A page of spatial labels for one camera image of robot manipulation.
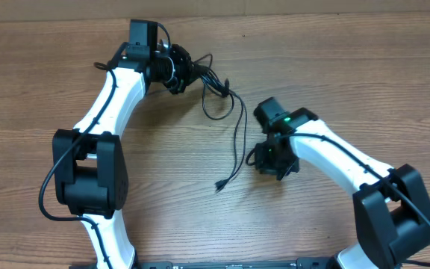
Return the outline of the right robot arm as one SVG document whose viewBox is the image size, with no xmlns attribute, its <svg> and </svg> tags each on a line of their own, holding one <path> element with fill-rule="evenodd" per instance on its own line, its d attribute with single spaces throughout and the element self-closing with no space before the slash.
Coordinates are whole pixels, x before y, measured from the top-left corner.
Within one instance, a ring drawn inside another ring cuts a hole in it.
<svg viewBox="0 0 430 269">
<path fill-rule="evenodd" d="M 430 197 L 418 170 L 369 157 L 307 108 L 289 112 L 268 98 L 254 115 L 267 139 L 249 166 L 282 180 L 304 160 L 352 198 L 356 243 L 332 257 L 298 258 L 295 268 L 430 268 Z"/>
</svg>

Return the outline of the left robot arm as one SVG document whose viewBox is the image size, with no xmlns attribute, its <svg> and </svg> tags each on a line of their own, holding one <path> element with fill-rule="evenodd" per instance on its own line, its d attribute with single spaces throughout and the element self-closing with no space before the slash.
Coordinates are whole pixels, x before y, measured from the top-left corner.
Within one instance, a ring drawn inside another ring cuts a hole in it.
<svg viewBox="0 0 430 269">
<path fill-rule="evenodd" d="M 189 54 L 170 40 L 159 40 L 159 22 L 133 19 L 128 41 L 105 64 L 105 84 L 87 114 L 72 129 L 59 129 L 52 140 L 53 167 L 38 202 L 54 180 L 57 201 L 70 215 L 61 222 L 84 224 L 96 251 L 94 268 L 135 268 L 137 251 L 126 232 L 122 207 L 128 196 L 128 172 L 121 139 L 138 102 L 153 83 L 172 94 L 194 81 Z"/>
</svg>

